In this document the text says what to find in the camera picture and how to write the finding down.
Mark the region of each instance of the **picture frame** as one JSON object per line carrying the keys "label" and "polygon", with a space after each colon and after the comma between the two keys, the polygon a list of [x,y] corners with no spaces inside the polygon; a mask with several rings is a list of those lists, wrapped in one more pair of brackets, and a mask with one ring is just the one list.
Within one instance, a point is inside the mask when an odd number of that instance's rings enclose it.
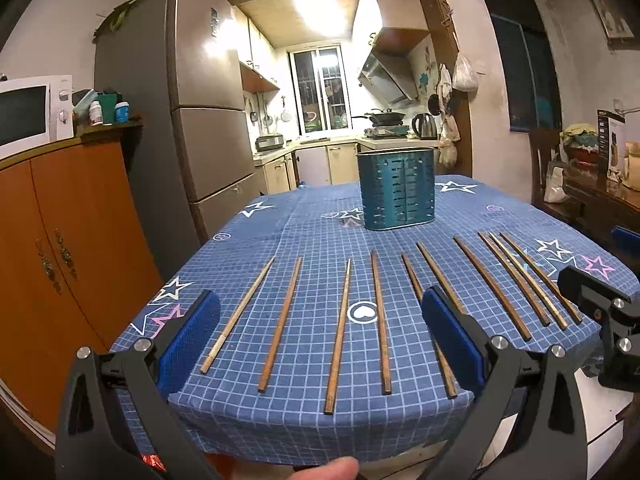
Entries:
{"label": "picture frame", "polygon": [[640,42],[619,12],[613,0],[590,0],[602,31],[612,50],[637,49]]}

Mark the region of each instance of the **cabinet handle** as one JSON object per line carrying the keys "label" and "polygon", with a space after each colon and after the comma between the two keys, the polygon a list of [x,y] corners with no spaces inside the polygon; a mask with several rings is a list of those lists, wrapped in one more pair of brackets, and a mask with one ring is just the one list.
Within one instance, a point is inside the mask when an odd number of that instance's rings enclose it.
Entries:
{"label": "cabinet handle", "polygon": [[56,271],[53,270],[53,265],[47,258],[47,255],[44,253],[44,250],[42,249],[42,242],[40,240],[36,241],[36,248],[38,249],[38,256],[40,257],[42,270],[44,270],[44,273],[47,275],[47,278],[51,280],[51,284],[53,285],[53,288],[56,290],[56,292],[58,294],[62,294],[62,289],[60,287],[60,284],[58,283],[58,280],[56,280]]}
{"label": "cabinet handle", "polygon": [[60,231],[58,229],[55,229],[54,234],[56,235],[56,241],[60,246],[60,258],[62,258],[62,261],[66,264],[67,267],[69,267],[71,275],[74,277],[74,279],[77,280],[78,275],[76,274],[76,266],[74,265],[74,261],[71,258],[71,253],[65,247],[65,241],[62,238]]}

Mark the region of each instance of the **chopstick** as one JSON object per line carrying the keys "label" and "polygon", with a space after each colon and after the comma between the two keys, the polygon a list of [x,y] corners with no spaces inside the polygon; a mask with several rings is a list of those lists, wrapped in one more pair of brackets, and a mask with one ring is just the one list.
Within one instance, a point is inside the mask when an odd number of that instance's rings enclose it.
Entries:
{"label": "chopstick", "polygon": [[513,264],[514,267],[516,267],[516,269],[518,269],[522,277],[527,280],[527,283],[529,283],[540,300],[542,300],[542,303],[545,304],[546,309],[551,312],[551,315],[554,317],[559,327],[562,330],[566,330],[567,328],[569,328],[566,321],[564,320],[564,317],[562,317],[562,315],[558,312],[558,309],[556,309],[556,306],[551,302],[548,295],[545,294],[545,291],[542,290],[542,287],[538,285],[538,282],[531,277],[531,275],[525,270],[525,268],[520,264],[516,257],[511,254],[511,251],[500,241],[500,239],[496,235],[494,235],[493,233],[489,233],[489,236],[496,243],[496,245],[501,248],[502,252],[506,254],[509,261]]}
{"label": "chopstick", "polygon": [[[414,288],[415,297],[418,299],[418,303],[420,303],[422,301],[423,294],[422,286],[418,281],[418,277],[415,275],[414,268],[412,267],[409,258],[406,256],[406,254],[401,254],[400,256],[402,258],[402,261],[404,262],[406,273],[409,275],[409,281]],[[440,375],[442,376],[442,382],[444,383],[445,392],[447,393],[447,397],[449,397],[449,399],[454,399],[458,396],[458,391],[456,389],[456,383],[454,382],[453,372],[451,371],[451,367],[449,366],[447,359],[442,354],[442,350],[440,350],[440,346],[433,338],[433,336],[431,336],[431,341],[433,342],[433,349],[436,352],[436,359],[438,361],[438,366],[440,367]]]}
{"label": "chopstick", "polygon": [[536,299],[533,293],[527,288],[527,283],[525,283],[525,281],[520,277],[520,275],[517,273],[515,268],[510,266],[510,264],[505,259],[505,257],[502,256],[502,254],[500,253],[499,249],[494,244],[491,243],[491,240],[489,240],[489,238],[487,238],[486,235],[482,234],[481,232],[478,232],[478,236],[482,238],[482,241],[486,244],[486,246],[491,249],[491,252],[494,254],[494,256],[498,258],[498,260],[500,260],[500,263],[502,264],[502,266],[507,270],[509,275],[513,278],[513,281],[516,282],[516,285],[518,285],[518,288],[521,290],[524,296],[529,300],[529,303],[531,304],[533,310],[535,311],[542,325],[549,326],[551,324],[551,320],[549,319],[549,316],[546,315],[546,312],[544,311],[542,305],[540,305],[540,302]]}
{"label": "chopstick", "polygon": [[267,383],[273,370],[273,364],[276,361],[276,354],[278,353],[278,345],[280,344],[280,338],[282,338],[282,332],[284,325],[287,322],[287,315],[289,314],[289,307],[291,306],[291,300],[293,300],[293,293],[296,290],[296,283],[298,282],[298,273],[300,272],[300,266],[302,265],[302,258],[298,258],[293,267],[293,273],[289,280],[289,288],[287,289],[287,295],[284,297],[284,303],[282,304],[282,310],[280,311],[280,318],[278,319],[278,325],[276,332],[273,334],[271,340],[271,346],[269,347],[269,353],[267,354],[267,360],[262,368],[262,375],[260,376],[260,383],[258,384],[258,391],[264,393],[267,389]]}
{"label": "chopstick", "polygon": [[469,248],[464,244],[464,242],[460,238],[458,238],[457,236],[454,236],[453,241],[455,241],[455,243],[459,245],[460,249],[462,249],[462,252],[465,253],[466,257],[471,261],[472,264],[474,264],[474,267],[478,270],[478,272],[480,273],[480,276],[482,276],[486,284],[489,285],[489,288],[491,288],[494,294],[498,297],[498,299],[502,303],[502,306],[504,307],[505,311],[511,318],[511,321],[513,321],[513,324],[515,325],[515,327],[518,329],[518,332],[520,332],[520,335],[522,336],[524,341],[529,341],[531,339],[531,332],[529,332],[527,325],[524,324],[522,318],[516,312],[516,309],[511,304],[511,301],[507,299],[507,297],[504,295],[503,291],[500,289],[498,284],[495,283],[494,279],[489,274],[489,271],[486,270],[486,268],[480,262],[478,257],[475,254],[473,254],[471,250],[469,250]]}
{"label": "chopstick", "polygon": [[382,394],[391,394],[391,370],[389,367],[389,345],[386,339],[385,306],[382,301],[380,288],[380,274],[378,272],[378,254],[371,251],[371,270],[373,272],[373,289],[376,295],[376,309],[378,311],[378,342],[380,344],[380,376],[382,378]]}
{"label": "chopstick", "polygon": [[558,301],[562,303],[562,306],[564,307],[564,309],[569,313],[569,316],[571,316],[571,318],[577,324],[582,323],[582,314],[580,313],[580,311],[578,311],[571,303],[569,303],[567,298],[565,298],[560,293],[560,289],[558,288],[558,286],[551,280],[550,277],[548,277],[544,273],[542,269],[540,269],[539,266],[536,265],[533,258],[531,258],[527,253],[525,253],[525,251],[523,251],[520,248],[520,246],[514,240],[512,240],[507,233],[500,233],[500,236],[504,238],[511,247],[513,247],[513,249],[529,265],[529,267],[533,269],[533,272],[535,272],[538,275],[538,277],[545,283],[545,285],[551,289],[551,291],[556,295],[556,298],[558,298]]}
{"label": "chopstick", "polygon": [[424,259],[427,260],[427,263],[431,267],[431,272],[434,273],[436,279],[438,280],[438,282],[440,283],[440,285],[442,286],[444,291],[447,293],[447,296],[451,300],[451,303],[453,303],[455,305],[455,307],[462,314],[466,314],[465,306],[460,301],[460,298],[456,294],[456,291],[453,290],[453,287],[447,281],[447,279],[445,278],[444,274],[442,273],[442,271],[440,270],[440,268],[436,264],[435,260],[429,254],[429,251],[427,251],[426,247],[424,245],[422,245],[420,242],[418,242],[416,245],[418,246],[418,250],[422,253],[422,256],[424,256]]}
{"label": "chopstick", "polygon": [[231,318],[229,318],[229,321],[226,323],[226,326],[222,331],[222,334],[220,334],[220,337],[216,341],[215,345],[213,345],[211,352],[209,352],[209,355],[207,356],[207,358],[204,359],[204,364],[200,367],[201,374],[206,374],[209,371],[209,367],[211,366],[213,360],[218,355],[218,352],[220,352],[220,349],[222,348],[222,345],[225,343],[226,338],[229,336],[229,334],[233,330],[234,326],[238,322],[238,319],[240,319],[240,316],[242,316],[242,312],[244,311],[244,308],[251,301],[251,298],[254,296],[255,291],[258,289],[258,287],[262,283],[262,280],[267,275],[267,272],[269,272],[269,269],[271,268],[271,264],[275,259],[276,257],[272,256],[271,260],[269,260],[267,264],[262,268],[262,270],[260,271],[260,274],[253,282],[252,286],[246,292],[246,294],[244,295],[244,298],[242,298],[242,301],[240,301],[240,303],[238,304],[238,307],[236,307],[236,309],[234,310],[233,314],[231,315]]}
{"label": "chopstick", "polygon": [[342,299],[340,300],[340,314],[338,315],[338,328],[335,332],[334,354],[331,357],[331,369],[329,370],[329,382],[326,387],[324,399],[324,414],[333,415],[335,398],[338,392],[338,375],[340,373],[340,358],[342,357],[342,340],[344,339],[344,325],[347,320],[347,307],[349,306],[349,282],[351,279],[351,258],[347,260],[344,270],[344,285],[342,287]]}

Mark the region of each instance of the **window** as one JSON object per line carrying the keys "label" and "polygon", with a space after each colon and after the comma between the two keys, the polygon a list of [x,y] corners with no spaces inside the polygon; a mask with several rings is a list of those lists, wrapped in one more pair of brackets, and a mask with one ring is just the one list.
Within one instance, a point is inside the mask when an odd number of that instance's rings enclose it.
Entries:
{"label": "window", "polygon": [[561,128],[558,79],[534,0],[485,0],[498,40],[514,132]]}
{"label": "window", "polygon": [[301,132],[322,132],[351,127],[349,99],[344,83],[340,46],[291,52],[298,122]]}

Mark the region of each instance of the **perforated basket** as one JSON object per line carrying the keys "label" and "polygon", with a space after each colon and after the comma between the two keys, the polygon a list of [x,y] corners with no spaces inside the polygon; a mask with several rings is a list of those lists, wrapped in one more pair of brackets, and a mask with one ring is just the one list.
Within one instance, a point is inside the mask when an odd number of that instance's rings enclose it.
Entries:
{"label": "perforated basket", "polygon": [[433,221],[432,148],[358,154],[364,225],[373,231]]}

